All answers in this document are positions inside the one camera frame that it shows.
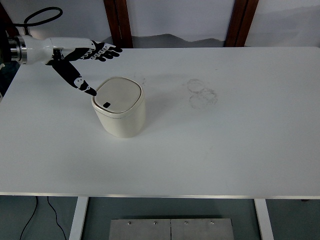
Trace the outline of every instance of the metal plate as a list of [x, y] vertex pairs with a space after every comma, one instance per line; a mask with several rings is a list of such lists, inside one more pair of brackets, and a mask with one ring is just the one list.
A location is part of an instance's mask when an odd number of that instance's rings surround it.
[[112, 219], [109, 240], [170, 240], [170, 219]]
[[112, 219], [109, 240], [234, 240], [231, 219]]
[[234, 240], [231, 219], [172, 219], [171, 240]]

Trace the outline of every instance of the wooden frame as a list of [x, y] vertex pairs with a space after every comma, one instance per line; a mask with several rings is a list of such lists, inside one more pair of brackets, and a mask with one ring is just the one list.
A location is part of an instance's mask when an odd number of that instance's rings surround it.
[[244, 47], [259, 0], [235, 0], [225, 47]]
[[[225, 47], [244, 47], [259, 0], [235, 0]], [[113, 44], [133, 48], [126, 0], [104, 0]]]
[[126, 0], [103, 0], [113, 44], [119, 48], [133, 48]]

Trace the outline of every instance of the black cable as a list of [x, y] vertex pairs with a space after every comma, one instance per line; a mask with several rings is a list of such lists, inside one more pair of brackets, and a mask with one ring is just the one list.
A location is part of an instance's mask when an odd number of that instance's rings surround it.
[[34, 208], [34, 211], [33, 211], [33, 213], [32, 213], [32, 216], [30, 217], [29, 221], [26, 223], [26, 225], [24, 226], [24, 228], [23, 228], [23, 230], [22, 230], [22, 232], [21, 232], [20, 240], [21, 240], [21, 238], [22, 238], [22, 235], [24, 234], [24, 231], [25, 231], [27, 225], [30, 223], [31, 219], [34, 217], [37, 207], [38, 207], [38, 197], [36, 196], [36, 197], [35, 197], [35, 208]]
[[64, 235], [64, 239], [67, 240], [65, 231], [63, 230], [63, 228], [62, 228], [62, 227], [59, 225], [59, 223], [58, 223], [57, 212], [56, 212], [56, 210], [54, 209], [54, 207], [53, 207], [53, 206], [50, 204], [50, 202], [49, 202], [49, 196], [47, 196], [46, 199], [47, 199], [47, 201], [48, 201], [48, 204], [50, 205], [50, 207], [53, 209], [53, 211], [54, 211], [54, 213], [55, 213], [55, 222], [56, 222], [56, 224], [57, 224], [57, 225], [59, 226], [59, 228], [62, 230], [63, 235]]
[[[46, 12], [46, 11], [50, 11], [50, 10], [58, 10], [59, 13], [53, 17], [50, 17], [46, 20], [43, 20], [43, 21], [38, 21], [38, 22], [34, 22], [34, 23], [27, 23], [30, 19], [32, 19], [33, 17], [43, 13], [43, 12]], [[56, 6], [50, 6], [50, 7], [46, 7], [46, 8], [43, 8], [39, 11], [36, 11], [35, 13], [32, 13], [31, 15], [29, 15], [25, 20], [24, 20], [24, 23], [5, 23], [6, 26], [15, 26], [15, 27], [34, 27], [34, 26], [39, 26], [39, 25], [42, 25], [42, 24], [46, 24], [46, 23], [49, 23], [53, 20], [56, 20], [58, 18], [61, 17], [61, 15], [63, 14], [63, 11], [61, 8], [59, 7], [56, 7]]]

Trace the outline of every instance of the robotic hand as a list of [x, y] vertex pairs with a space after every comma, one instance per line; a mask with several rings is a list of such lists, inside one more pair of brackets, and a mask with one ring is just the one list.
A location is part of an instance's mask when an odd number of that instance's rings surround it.
[[24, 35], [9, 39], [9, 45], [11, 49], [15, 46], [17, 48], [11, 60], [23, 64], [42, 62], [52, 66], [68, 84], [92, 96], [97, 95], [97, 92], [89, 87], [70, 62], [78, 59], [105, 62], [106, 59], [118, 57], [122, 52], [121, 48], [86, 38], [51, 37], [38, 40]]

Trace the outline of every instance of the white trash can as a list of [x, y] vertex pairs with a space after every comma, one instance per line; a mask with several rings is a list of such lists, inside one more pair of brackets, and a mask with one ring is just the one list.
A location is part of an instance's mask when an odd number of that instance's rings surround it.
[[92, 106], [105, 130], [119, 138], [130, 138], [146, 121], [145, 93], [135, 81], [111, 77], [96, 90]]

